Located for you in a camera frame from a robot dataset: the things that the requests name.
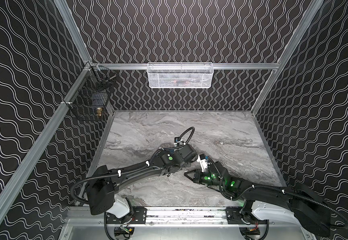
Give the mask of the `white mesh wall basket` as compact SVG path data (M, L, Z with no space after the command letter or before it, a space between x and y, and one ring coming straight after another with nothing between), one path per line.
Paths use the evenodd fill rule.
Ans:
M153 89L208 89L211 87L214 76L214 65L209 62L150 62L147 64L147 78L149 87ZM200 88L161 88L158 81L161 79L200 79L203 84Z

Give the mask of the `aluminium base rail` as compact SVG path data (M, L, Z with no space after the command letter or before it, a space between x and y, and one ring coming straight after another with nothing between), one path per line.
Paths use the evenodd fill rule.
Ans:
M228 223L227 211L239 212L239 207L135 207L142 213L130 222L130 227L254 227L256 224ZM100 227L104 214L92 215L89 207L72 207L66 218L69 227Z

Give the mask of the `brass padlock in basket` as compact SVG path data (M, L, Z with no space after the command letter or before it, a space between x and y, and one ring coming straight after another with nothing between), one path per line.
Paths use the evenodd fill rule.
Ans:
M96 114L98 118L102 117L102 113L103 113L103 108L97 108L96 109Z

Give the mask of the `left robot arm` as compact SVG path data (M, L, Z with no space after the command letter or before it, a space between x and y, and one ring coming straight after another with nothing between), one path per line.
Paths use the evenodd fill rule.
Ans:
M118 169L99 167L92 176L77 181L70 188L70 196L77 202L89 205L93 216L111 214L120 220L129 221L133 208L119 191L147 178L167 176L190 167L198 153L189 144L195 127L185 130L175 138L175 145L157 149L148 160Z

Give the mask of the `items in white basket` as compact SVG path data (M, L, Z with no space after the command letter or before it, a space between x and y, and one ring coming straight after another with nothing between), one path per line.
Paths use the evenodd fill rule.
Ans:
M200 88L203 81L200 79L161 79L158 81L158 86L161 88Z

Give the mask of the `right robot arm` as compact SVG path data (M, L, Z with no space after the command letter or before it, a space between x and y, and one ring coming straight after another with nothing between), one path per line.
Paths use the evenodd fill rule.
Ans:
M255 210L255 202L259 202L290 212L302 228L319 237L330 237L335 229L348 229L348 219L304 185L293 188L253 183L230 175L220 162L211 163L206 170L196 169L184 175L195 184L219 192L227 200L244 201L240 215L248 223L269 220L264 216L265 211Z

